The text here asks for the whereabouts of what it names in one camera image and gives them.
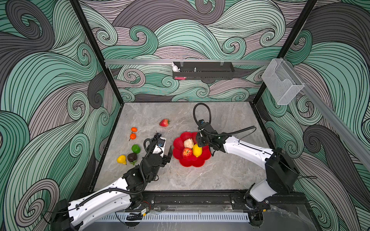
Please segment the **yellow lemon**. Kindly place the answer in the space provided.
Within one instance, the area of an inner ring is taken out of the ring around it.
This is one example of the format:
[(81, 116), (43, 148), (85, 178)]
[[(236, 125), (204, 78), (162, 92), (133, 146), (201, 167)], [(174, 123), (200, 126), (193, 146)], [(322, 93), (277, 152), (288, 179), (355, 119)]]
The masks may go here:
[(192, 148), (193, 155), (198, 158), (202, 155), (202, 148), (195, 144)]

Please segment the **red apple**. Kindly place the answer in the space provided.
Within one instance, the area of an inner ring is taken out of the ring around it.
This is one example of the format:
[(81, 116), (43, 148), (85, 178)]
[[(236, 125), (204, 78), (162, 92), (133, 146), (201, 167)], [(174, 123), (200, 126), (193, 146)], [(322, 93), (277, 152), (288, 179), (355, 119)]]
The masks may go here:
[(182, 152), (183, 158), (188, 158), (193, 155), (193, 150), (191, 148), (184, 148)]

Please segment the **pale cream pear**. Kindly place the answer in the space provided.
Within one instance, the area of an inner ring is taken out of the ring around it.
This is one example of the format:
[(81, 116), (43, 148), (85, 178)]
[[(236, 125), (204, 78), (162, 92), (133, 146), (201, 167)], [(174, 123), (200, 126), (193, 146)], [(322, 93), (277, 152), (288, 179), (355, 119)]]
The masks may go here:
[(189, 138), (189, 139), (187, 139), (187, 140), (184, 141), (184, 147), (185, 148), (193, 149), (194, 145), (195, 144), (194, 144), (194, 141), (193, 141), (192, 138)]

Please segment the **dark mangosteen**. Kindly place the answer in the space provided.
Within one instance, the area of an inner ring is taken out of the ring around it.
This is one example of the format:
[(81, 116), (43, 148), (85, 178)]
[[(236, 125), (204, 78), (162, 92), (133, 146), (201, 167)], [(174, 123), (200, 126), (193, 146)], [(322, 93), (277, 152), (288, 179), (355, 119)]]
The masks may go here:
[(132, 165), (135, 165), (137, 163), (137, 159), (137, 153), (131, 153), (127, 155), (127, 161)]

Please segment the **red flower-shaped fruit bowl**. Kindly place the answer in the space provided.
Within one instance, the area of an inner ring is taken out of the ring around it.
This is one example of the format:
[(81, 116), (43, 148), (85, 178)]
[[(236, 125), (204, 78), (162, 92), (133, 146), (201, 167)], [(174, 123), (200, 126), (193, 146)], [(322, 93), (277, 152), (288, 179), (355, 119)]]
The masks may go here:
[(173, 142), (173, 156), (177, 160), (179, 160), (180, 164), (184, 167), (202, 167), (205, 162), (211, 158), (211, 151), (208, 146), (201, 147), (202, 148), (202, 155), (196, 158), (194, 155), (188, 158), (183, 158), (182, 152), (184, 147), (184, 141), (192, 138), (194, 144), (197, 144), (196, 141), (196, 132), (184, 132), (178, 138), (176, 138)]

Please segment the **yellow bell pepper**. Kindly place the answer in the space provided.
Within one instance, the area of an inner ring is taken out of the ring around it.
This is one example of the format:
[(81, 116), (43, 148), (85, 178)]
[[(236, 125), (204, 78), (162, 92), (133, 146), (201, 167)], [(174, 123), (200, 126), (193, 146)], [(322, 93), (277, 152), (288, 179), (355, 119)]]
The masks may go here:
[(117, 158), (117, 162), (119, 164), (123, 164), (123, 165), (126, 165), (127, 164), (127, 158), (125, 155), (121, 155)]

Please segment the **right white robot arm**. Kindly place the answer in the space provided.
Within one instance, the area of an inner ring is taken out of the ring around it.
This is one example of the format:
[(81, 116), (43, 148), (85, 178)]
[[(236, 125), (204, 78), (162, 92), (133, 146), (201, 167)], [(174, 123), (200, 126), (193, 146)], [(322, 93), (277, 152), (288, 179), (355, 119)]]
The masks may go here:
[(233, 136), (253, 127), (231, 133), (218, 133), (211, 123), (204, 120), (198, 121), (197, 126), (196, 141), (200, 147), (209, 146), (215, 151), (236, 155), (256, 164), (266, 172), (266, 179), (253, 184), (245, 193), (243, 198), (247, 208), (267, 206), (267, 198), (276, 194), (288, 195), (293, 190), (300, 173), (292, 158), (283, 149), (259, 147)]

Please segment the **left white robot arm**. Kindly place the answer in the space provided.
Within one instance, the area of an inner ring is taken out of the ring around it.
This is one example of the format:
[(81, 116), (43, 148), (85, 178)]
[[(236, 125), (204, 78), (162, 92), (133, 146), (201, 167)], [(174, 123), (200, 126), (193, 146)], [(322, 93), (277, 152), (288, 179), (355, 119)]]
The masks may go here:
[(145, 155), (140, 164), (116, 181), (81, 199), (58, 202), (51, 212), (51, 229), (82, 231), (113, 212), (139, 208), (147, 185), (157, 179), (160, 168), (171, 160), (172, 153), (165, 153), (166, 144), (166, 138), (156, 133), (153, 138), (144, 141)]

